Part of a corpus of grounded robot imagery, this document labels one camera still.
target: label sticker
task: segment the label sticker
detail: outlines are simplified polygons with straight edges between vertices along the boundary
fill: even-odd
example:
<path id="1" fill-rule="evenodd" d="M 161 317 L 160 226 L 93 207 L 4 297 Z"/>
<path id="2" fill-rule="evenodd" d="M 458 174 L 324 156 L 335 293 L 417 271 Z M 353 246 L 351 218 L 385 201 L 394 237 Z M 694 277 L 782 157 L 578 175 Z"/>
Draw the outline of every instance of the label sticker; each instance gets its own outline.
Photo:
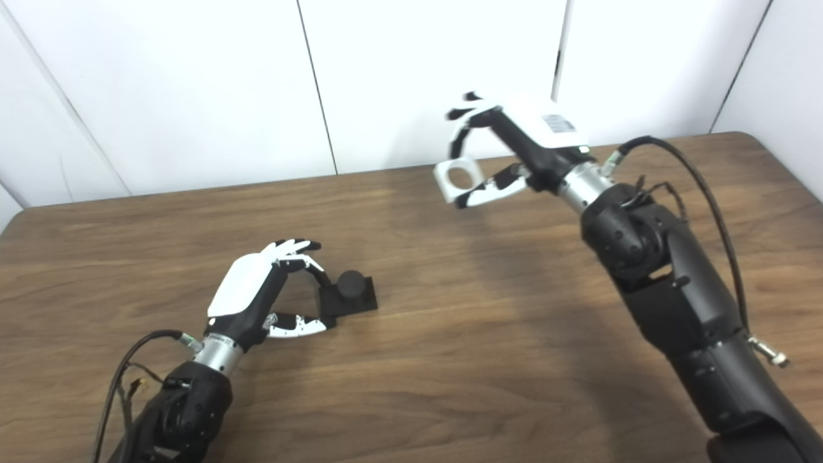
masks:
<path id="1" fill-rule="evenodd" d="M 554 133 L 577 132 L 577 129 L 561 115 L 544 115 L 543 120 Z"/>

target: white robotic hand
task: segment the white robotic hand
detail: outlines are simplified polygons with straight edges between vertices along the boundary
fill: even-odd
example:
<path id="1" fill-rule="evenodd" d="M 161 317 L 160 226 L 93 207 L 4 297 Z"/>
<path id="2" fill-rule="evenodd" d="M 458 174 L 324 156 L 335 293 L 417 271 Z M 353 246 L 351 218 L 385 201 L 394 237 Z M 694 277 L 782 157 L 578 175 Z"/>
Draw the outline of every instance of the white robotic hand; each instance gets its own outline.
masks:
<path id="1" fill-rule="evenodd" d="M 553 103 L 547 114 L 540 116 L 537 110 L 527 108 L 533 105 L 507 105 L 504 108 L 490 100 L 484 100 L 474 92 L 463 96 L 465 100 L 447 114 L 447 119 L 457 120 L 449 157 L 435 166 L 435 178 L 447 203 L 457 203 L 458 208 L 470 208 L 497 199 L 517 194 L 527 187 L 544 189 L 543 179 L 530 181 L 532 168 L 541 164 L 536 156 L 541 150 L 564 147 L 585 147 L 586 139 L 571 124 Z M 476 128 L 490 128 L 523 163 L 506 167 L 492 177 L 483 180 L 483 173 L 477 162 L 463 156 L 463 142 L 469 132 Z M 588 147 L 580 152 L 588 152 Z M 449 180 L 449 171 L 463 169 L 472 178 L 472 187 L 460 189 Z"/>
<path id="2" fill-rule="evenodd" d="M 212 299 L 212 304 L 208 307 L 210 327 L 227 316 L 249 310 L 257 313 L 265 310 L 267 315 L 265 320 L 261 319 L 262 324 L 258 325 L 258 328 L 266 331 L 269 338 L 294 338 L 328 329 L 329 327 L 319 318 L 281 312 L 268 313 L 286 281 L 286 274 L 306 270 L 315 277 L 321 287 L 331 285 L 331 280 L 323 267 L 303 254 L 309 250 L 318 250 L 320 247 L 320 243 L 316 241 L 280 240 L 258 253 L 237 259 L 229 268 Z"/>

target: electrical wire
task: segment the electrical wire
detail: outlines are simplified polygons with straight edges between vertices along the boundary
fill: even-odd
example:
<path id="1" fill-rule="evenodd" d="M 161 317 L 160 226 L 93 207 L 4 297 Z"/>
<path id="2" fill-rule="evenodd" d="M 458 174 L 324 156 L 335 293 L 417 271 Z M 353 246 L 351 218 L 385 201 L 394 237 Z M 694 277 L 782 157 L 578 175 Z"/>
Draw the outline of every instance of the electrical wire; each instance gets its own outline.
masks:
<path id="1" fill-rule="evenodd" d="M 732 238 L 729 235 L 728 228 L 726 228 L 726 222 L 723 220 L 723 214 L 720 212 L 717 199 L 714 198 L 714 194 L 712 194 L 709 184 L 706 183 L 706 180 L 697 170 L 697 166 L 695 166 L 695 164 L 691 162 L 689 158 L 687 158 L 686 155 L 680 151 L 680 149 L 659 138 L 650 137 L 648 135 L 633 138 L 620 145 L 617 148 L 617 151 L 625 157 L 631 150 L 642 145 L 655 145 L 672 154 L 689 171 L 691 177 L 695 180 L 697 187 L 700 189 L 700 192 L 706 198 L 706 202 L 709 204 L 709 208 L 712 211 L 712 216 L 714 216 L 714 223 L 717 225 L 718 232 L 720 233 L 720 239 L 723 241 L 723 248 L 726 250 L 728 266 L 732 271 L 732 280 L 734 281 L 734 291 L 737 295 L 737 309 L 740 311 L 740 320 L 743 326 L 748 330 L 749 315 L 748 308 L 746 307 L 746 292 L 743 289 L 743 277 L 740 273 L 740 264 L 737 262 L 737 254 L 734 251 L 734 245 L 732 244 Z"/>
<path id="2" fill-rule="evenodd" d="M 157 330 L 152 331 L 151 333 L 143 336 L 140 338 L 129 350 L 126 352 L 126 355 L 123 356 L 123 359 L 120 360 L 120 364 L 117 366 L 117 369 L 114 370 L 114 376 L 111 378 L 111 384 L 109 384 L 109 392 L 106 394 L 105 403 L 103 405 L 103 414 L 100 416 L 100 424 L 97 426 L 97 434 L 95 436 L 95 443 L 92 447 L 93 452 L 91 456 L 91 463 L 97 463 L 100 461 L 100 453 L 103 450 L 103 436 L 105 435 L 105 428 L 106 424 L 109 422 L 109 415 L 111 414 L 111 406 L 114 402 L 114 394 L 120 394 L 121 403 L 125 405 L 127 403 L 126 395 L 123 393 L 123 385 L 121 384 L 123 379 L 123 374 L 126 372 L 126 368 L 128 368 L 129 360 L 134 356 L 135 352 L 137 352 L 144 344 L 151 341 L 152 339 L 158 338 L 173 338 L 173 339 L 180 339 L 183 336 L 183 331 L 179 330 Z M 131 422 L 131 414 L 129 413 L 128 421 Z M 123 442 L 123 445 L 126 446 L 128 442 L 129 435 L 126 434 L 126 441 Z"/>

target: black cable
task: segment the black cable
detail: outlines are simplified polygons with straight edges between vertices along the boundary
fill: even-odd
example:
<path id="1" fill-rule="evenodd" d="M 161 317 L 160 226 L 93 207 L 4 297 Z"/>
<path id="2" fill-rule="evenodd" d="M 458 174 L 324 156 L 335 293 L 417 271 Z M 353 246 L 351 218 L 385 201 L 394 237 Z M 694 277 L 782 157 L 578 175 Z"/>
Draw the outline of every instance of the black cable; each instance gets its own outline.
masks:
<path id="1" fill-rule="evenodd" d="M 105 427 L 109 421 L 109 414 L 111 414 L 111 406 L 114 402 L 114 394 L 118 391 L 123 390 L 123 386 L 120 384 L 123 373 L 126 371 L 128 361 L 132 358 L 135 352 L 138 351 L 139 348 L 143 346 L 143 344 L 151 341 L 152 339 L 158 338 L 174 338 L 180 339 L 183 336 L 183 331 L 179 330 L 157 330 L 152 331 L 151 333 L 143 336 L 138 340 L 129 350 L 126 352 L 126 355 L 123 356 L 123 359 L 120 361 L 120 364 L 117 366 L 117 369 L 114 371 L 114 377 L 111 378 L 111 384 L 109 385 L 109 392 L 106 394 L 105 403 L 103 405 L 103 414 L 100 416 L 100 424 L 97 426 L 97 435 L 95 437 L 95 443 L 93 448 L 93 453 L 91 456 L 91 462 L 97 463 L 100 461 L 100 453 L 103 450 L 103 436 L 105 435 Z"/>
<path id="2" fill-rule="evenodd" d="M 732 279 L 734 280 L 734 291 L 737 294 L 737 308 L 740 311 L 740 320 L 743 326 L 748 330 L 749 315 L 746 307 L 746 293 L 743 290 L 743 277 L 740 273 L 740 265 L 737 263 L 737 255 L 734 252 L 734 245 L 732 244 L 732 238 L 729 236 L 728 228 L 726 228 L 726 222 L 723 220 L 723 214 L 720 212 L 720 207 L 712 194 L 709 184 L 706 183 L 706 180 L 697 170 L 697 166 L 695 166 L 694 163 L 692 163 L 682 151 L 671 145 L 669 142 L 659 138 L 648 135 L 633 138 L 620 145 L 617 148 L 617 151 L 625 157 L 631 150 L 642 145 L 655 145 L 661 147 L 677 158 L 677 160 L 680 161 L 680 163 L 689 171 L 691 177 L 695 180 L 697 187 L 700 189 L 700 192 L 703 193 L 703 196 L 706 198 L 706 202 L 709 203 L 709 208 L 714 216 L 714 223 L 717 224 L 720 239 L 723 241 L 723 247 L 726 250 L 728 266 L 732 270 Z"/>
<path id="3" fill-rule="evenodd" d="M 142 363 L 137 363 L 137 362 L 127 362 L 127 363 L 126 363 L 126 368 L 129 368 L 129 367 L 137 367 L 137 368 L 140 368 L 141 370 L 143 370 L 144 372 L 146 372 L 146 374 L 147 374 L 148 376 L 150 376 L 150 377 L 151 377 L 151 379 L 153 379 L 153 380 L 155 380 L 155 381 L 157 381 L 157 382 L 159 382 L 159 383 L 162 383 L 162 382 L 163 382 L 163 378 L 161 378 L 161 377 L 160 377 L 160 375 L 158 375 L 157 373 L 153 372 L 153 371 L 152 371 L 152 370 L 150 370 L 150 369 L 149 369 L 146 365 L 143 365 Z"/>

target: white wall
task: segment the white wall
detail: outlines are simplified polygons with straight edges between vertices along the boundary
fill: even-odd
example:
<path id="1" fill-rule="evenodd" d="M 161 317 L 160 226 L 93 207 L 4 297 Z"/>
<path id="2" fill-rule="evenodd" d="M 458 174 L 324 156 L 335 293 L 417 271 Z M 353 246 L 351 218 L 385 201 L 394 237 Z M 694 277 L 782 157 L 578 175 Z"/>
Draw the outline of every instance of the white wall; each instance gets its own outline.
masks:
<path id="1" fill-rule="evenodd" d="M 27 206 L 128 194 L 0 2 L 0 179 Z"/>
<path id="2" fill-rule="evenodd" d="M 134 194 L 334 174 L 294 0 L 5 2 Z"/>
<path id="3" fill-rule="evenodd" d="M 0 232 L 23 208 L 11 197 L 11 195 L 0 186 Z"/>
<path id="4" fill-rule="evenodd" d="M 768 0 L 574 0 L 557 101 L 592 144 L 707 133 Z"/>
<path id="5" fill-rule="evenodd" d="M 823 2 L 775 1 L 714 132 L 757 137 L 823 199 Z"/>
<path id="6" fill-rule="evenodd" d="M 548 100 L 565 0 L 301 0 L 341 173 L 446 159 L 472 90 Z M 508 150 L 487 131 L 474 157 Z"/>

